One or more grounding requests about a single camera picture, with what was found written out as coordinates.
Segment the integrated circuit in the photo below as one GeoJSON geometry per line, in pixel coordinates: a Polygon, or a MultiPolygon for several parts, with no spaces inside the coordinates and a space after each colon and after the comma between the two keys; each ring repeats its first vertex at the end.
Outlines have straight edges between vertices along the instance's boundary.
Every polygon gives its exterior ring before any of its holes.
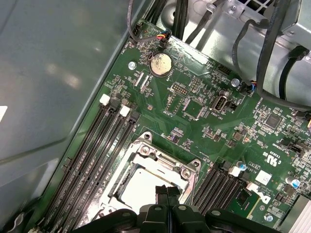
{"type": "Polygon", "coordinates": [[[274,114],[271,114],[271,115],[267,118],[265,124],[266,124],[267,126],[269,126],[271,129],[274,129],[274,130],[275,130],[275,129],[277,128],[277,125],[279,124],[280,121],[281,121],[281,118],[280,118],[280,117],[278,117],[278,116],[276,116],[276,115],[274,115],[274,114]]]}
{"type": "Polygon", "coordinates": [[[201,109],[202,106],[200,104],[193,100],[190,100],[184,112],[186,112],[190,116],[193,116],[194,118],[198,118],[201,109]]]}
{"type": "Polygon", "coordinates": [[[233,134],[233,139],[236,140],[236,141],[241,141],[242,138],[243,138],[243,134],[240,133],[240,132],[235,132],[235,133],[233,134]]]}

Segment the cable connector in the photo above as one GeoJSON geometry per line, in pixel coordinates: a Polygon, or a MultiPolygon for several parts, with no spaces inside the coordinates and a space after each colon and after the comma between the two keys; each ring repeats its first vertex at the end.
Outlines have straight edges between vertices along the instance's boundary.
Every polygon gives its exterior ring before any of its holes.
{"type": "Polygon", "coordinates": [[[311,121],[311,112],[295,111],[293,116],[304,121],[311,121]]]}
{"type": "Polygon", "coordinates": [[[309,54],[309,52],[310,50],[299,45],[292,51],[290,51],[290,53],[288,54],[288,59],[296,59],[296,61],[301,61],[305,56],[309,54]]]}

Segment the black cable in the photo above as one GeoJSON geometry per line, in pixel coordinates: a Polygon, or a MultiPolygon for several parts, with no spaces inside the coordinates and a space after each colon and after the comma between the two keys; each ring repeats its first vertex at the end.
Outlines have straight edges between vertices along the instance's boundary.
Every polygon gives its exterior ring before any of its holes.
{"type": "Polygon", "coordinates": [[[275,9],[273,11],[268,30],[266,32],[265,40],[262,46],[262,50],[257,65],[257,93],[262,98],[274,102],[276,104],[282,105],[284,107],[294,108],[299,111],[309,111],[311,110],[310,106],[305,106],[302,104],[296,104],[288,102],[286,100],[282,100],[263,89],[265,75],[276,42],[276,38],[280,32],[289,5],[290,0],[276,0],[275,9]]]}
{"type": "Polygon", "coordinates": [[[155,13],[157,7],[159,6],[159,4],[160,4],[160,1],[158,1],[158,0],[155,0],[155,1],[154,1],[154,3],[153,3],[152,6],[150,7],[150,10],[148,11],[148,13],[147,13],[147,15],[146,15],[146,17],[145,17],[145,19],[146,19],[147,21],[150,21],[150,20],[151,20],[151,18],[152,18],[152,16],[154,15],[154,13],[155,13]]]}
{"type": "Polygon", "coordinates": [[[180,25],[180,20],[181,20],[182,5],[183,5],[183,0],[176,1],[176,9],[175,9],[172,35],[177,38],[179,38],[179,25],[180,25]]]}
{"type": "Polygon", "coordinates": [[[159,19],[161,12],[163,11],[163,8],[165,7],[166,3],[168,0],[158,0],[160,3],[158,5],[158,7],[155,10],[155,14],[152,17],[151,23],[156,25],[157,20],[159,19]]]}
{"type": "MultiPolygon", "coordinates": [[[[224,3],[227,0],[216,0],[213,5],[218,7],[222,3],[224,3]]],[[[190,34],[190,36],[187,38],[186,43],[191,44],[191,42],[197,37],[197,35],[200,33],[200,31],[204,28],[206,23],[208,22],[209,18],[211,17],[212,13],[211,11],[206,11],[203,17],[201,18],[200,22],[198,23],[198,26],[194,29],[194,31],[190,34]]]]}
{"type": "Polygon", "coordinates": [[[246,35],[249,25],[252,24],[254,27],[257,28],[261,28],[261,29],[267,29],[268,25],[269,25],[269,21],[268,20],[262,20],[260,23],[256,23],[254,20],[249,19],[248,21],[245,22],[240,34],[238,35],[237,39],[235,40],[233,47],[232,47],[232,62],[233,62],[233,66],[235,68],[235,71],[237,72],[237,74],[240,76],[240,78],[248,85],[251,85],[251,82],[244,77],[243,72],[240,68],[239,65],[239,60],[238,60],[238,47],[239,47],[239,43],[240,41],[244,38],[244,36],[246,35]]]}
{"type": "Polygon", "coordinates": [[[288,62],[282,71],[278,86],[281,99],[286,100],[286,82],[291,69],[297,61],[301,61],[304,56],[308,55],[309,52],[310,51],[308,49],[299,45],[288,54],[288,62]]]}
{"type": "Polygon", "coordinates": [[[189,0],[183,0],[182,2],[182,10],[181,10],[181,15],[180,15],[180,25],[179,25],[179,34],[178,34],[178,38],[181,40],[184,37],[185,27],[187,23],[188,3],[189,3],[189,0]]]}
{"type": "Polygon", "coordinates": [[[149,36],[149,37],[146,37],[146,38],[142,38],[142,39],[139,39],[137,36],[134,35],[133,33],[133,30],[132,30],[132,10],[133,10],[133,3],[134,3],[134,0],[130,0],[129,4],[128,4],[128,9],[127,9],[127,30],[128,32],[130,33],[130,36],[132,37],[132,39],[135,41],[135,42],[147,42],[147,41],[151,41],[151,40],[155,40],[157,39],[157,36],[156,35],[153,35],[153,36],[149,36]]]}

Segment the capacitor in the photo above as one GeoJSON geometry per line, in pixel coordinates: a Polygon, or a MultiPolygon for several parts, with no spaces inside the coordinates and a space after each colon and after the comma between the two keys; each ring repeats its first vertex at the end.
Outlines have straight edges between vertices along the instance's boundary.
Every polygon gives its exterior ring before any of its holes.
{"type": "Polygon", "coordinates": [[[285,182],[293,188],[298,188],[300,186],[300,181],[293,176],[286,177],[285,182]]]}
{"type": "Polygon", "coordinates": [[[229,97],[230,96],[230,92],[229,91],[225,91],[225,90],[221,90],[219,92],[220,96],[225,96],[225,97],[229,97]]]}
{"type": "Polygon", "coordinates": [[[241,170],[241,171],[246,171],[247,166],[245,165],[245,163],[243,163],[242,161],[238,161],[237,162],[237,167],[241,170]]]}

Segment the gray side panel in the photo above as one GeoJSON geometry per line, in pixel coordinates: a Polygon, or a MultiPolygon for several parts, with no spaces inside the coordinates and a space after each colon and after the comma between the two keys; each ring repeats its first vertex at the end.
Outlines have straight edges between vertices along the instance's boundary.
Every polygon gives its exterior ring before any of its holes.
{"type": "Polygon", "coordinates": [[[42,194],[126,38],[127,4],[0,1],[0,228],[42,194]]]}

